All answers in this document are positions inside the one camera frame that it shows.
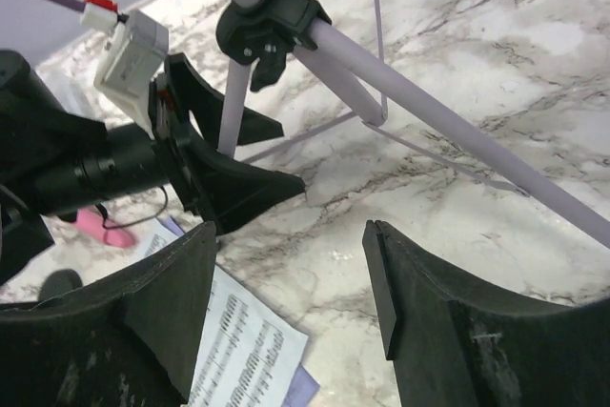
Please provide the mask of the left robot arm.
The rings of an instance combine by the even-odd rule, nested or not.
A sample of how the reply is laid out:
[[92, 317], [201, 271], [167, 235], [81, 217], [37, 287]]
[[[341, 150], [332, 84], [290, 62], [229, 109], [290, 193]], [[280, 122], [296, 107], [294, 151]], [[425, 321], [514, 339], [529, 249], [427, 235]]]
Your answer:
[[49, 248], [44, 218], [171, 185], [185, 211], [232, 233], [304, 192], [295, 175], [221, 154], [223, 95], [182, 54], [169, 56], [146, 103], [152, 130], [66, 112], [17, 51], [1, 53], [1, 277]]

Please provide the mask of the lilac music stand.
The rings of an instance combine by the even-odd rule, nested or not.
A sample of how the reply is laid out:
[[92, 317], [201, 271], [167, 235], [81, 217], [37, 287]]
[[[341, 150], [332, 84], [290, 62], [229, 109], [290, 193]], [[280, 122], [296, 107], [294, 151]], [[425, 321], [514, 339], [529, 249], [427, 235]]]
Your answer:
[[[252, 7], [259, 0], [234, 0]], [[504, 149], [465, 119], [437, 101], [399, 72], [382, 63], [342, 32], [316, 20], [310, 34], [321, 51], [337, 59], [349, 71], [390, 97], [406, 111], [434, 128], [461, 148], [524, 189], [538, 202], [562, 216], [600, 244], [609, 245], [609, 221], [574, 196]]]

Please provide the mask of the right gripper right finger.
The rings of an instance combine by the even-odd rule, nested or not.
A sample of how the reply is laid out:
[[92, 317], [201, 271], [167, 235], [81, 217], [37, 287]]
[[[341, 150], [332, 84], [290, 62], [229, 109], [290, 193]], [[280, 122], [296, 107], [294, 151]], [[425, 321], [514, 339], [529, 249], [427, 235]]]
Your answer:
[[412, 407], [605, 406], [609, 302], [519, 295], [384, 221], [362, 238], [384, 353]]

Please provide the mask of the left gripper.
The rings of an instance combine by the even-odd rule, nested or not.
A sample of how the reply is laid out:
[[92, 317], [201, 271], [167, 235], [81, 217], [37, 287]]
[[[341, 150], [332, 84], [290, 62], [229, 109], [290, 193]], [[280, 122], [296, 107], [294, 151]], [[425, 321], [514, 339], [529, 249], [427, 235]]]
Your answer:
[[[224, 95], [212, 87], [184, 53], [169, 55], [164, 72], [150, 83], [148, 116], [152, 149], [183, 209], [230, 234], [275, 205], [305, 192], [292, 174], [268, 171], [218, 153]], [[203, 138], [194, 134], [190, 114]], [[245, 108], [238, 146], [280, 138], [282, 124]]]

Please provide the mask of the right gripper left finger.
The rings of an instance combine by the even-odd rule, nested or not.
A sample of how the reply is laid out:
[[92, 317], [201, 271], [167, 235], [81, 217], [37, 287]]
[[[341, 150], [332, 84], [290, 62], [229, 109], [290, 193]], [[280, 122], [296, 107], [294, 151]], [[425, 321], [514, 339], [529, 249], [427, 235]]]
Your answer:
[[2, 305], [2, 405], [188, 403], [215, 256], [205, 222], [85, 287]]

